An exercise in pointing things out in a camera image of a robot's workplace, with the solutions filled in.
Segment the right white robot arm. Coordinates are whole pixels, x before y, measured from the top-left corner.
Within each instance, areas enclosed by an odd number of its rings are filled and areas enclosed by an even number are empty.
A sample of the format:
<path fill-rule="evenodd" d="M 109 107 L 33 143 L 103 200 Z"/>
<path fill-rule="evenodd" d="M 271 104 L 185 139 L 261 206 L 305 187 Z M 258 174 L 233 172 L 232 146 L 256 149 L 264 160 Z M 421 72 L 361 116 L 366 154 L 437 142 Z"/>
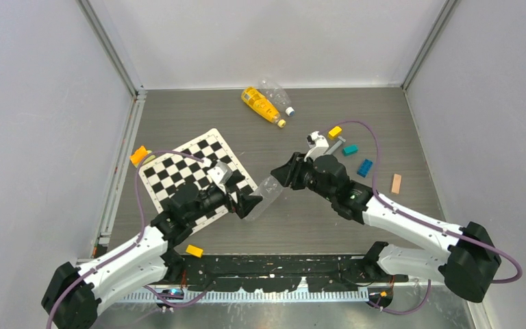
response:
<path fill-rule="evenodd" d="M 364 261 L 364 274 L 372 281 L 387 275 L 407 275 L 443 282 L 457 296 L 483 301 L 501 265 L 501 257 L 482 225 L 462 227 L 433 219 L 394 203 L 365 184 L 352 180 L 333 155 L 312 160 L 295 152 L 271 171 L 283 186 L 309 189 L 330 202 L 342 218 L 391 232 L 415 245 L 405 249 L 376 242 Z"/>

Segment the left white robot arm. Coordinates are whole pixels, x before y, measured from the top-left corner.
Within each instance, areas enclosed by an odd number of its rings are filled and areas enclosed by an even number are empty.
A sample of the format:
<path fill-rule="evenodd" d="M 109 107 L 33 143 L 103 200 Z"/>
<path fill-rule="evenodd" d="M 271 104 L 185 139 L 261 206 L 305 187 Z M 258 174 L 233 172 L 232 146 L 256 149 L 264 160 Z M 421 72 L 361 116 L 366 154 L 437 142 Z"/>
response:
<path fill-rule="evenodd" d="M 221 207 L 243 219 L 263 200 L 227 190 L 239 173 L 211 169 L 209 174 L 213 182 L 203 190 L 194 183 L 180 185 L 162 202 L 163 211 L 119 248 L 79 266 L 60 265 L 41 301 L 46 327 L 90 328 L 108 306 L 138 287 L 161 279 L 176 283 L 183 267 L 173 248 L 190 236 L 193 221 Z"/>

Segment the clear plastic bottle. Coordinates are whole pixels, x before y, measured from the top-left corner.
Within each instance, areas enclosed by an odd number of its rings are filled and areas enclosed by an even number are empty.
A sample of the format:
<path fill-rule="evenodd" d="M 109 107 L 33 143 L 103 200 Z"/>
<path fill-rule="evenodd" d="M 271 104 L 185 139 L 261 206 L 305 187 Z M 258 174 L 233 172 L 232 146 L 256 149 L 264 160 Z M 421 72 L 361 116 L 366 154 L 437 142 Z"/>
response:
<path fill-rule="evenodd" d="M 255 221 L 281 195 L 284 187 L 272 175 L 264 179 L 255 190 L 255 196 L 261 196 L 262 201 L 244 218 L 245 221 Z"/>

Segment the yellow juice bottle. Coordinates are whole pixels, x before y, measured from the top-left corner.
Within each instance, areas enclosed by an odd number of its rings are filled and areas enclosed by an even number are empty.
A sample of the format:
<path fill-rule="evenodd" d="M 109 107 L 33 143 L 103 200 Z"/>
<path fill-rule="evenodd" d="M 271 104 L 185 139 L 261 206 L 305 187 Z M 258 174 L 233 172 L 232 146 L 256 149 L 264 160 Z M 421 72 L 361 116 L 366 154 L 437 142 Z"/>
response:
<path fill-rule="evenodd" d="M 275 124 L 279 128 L 286 125 L 286 121 L 281 117 L 276 107 L 256 88 L 250 86 L 242 91 L 241 99 L 268 122 Z"/>

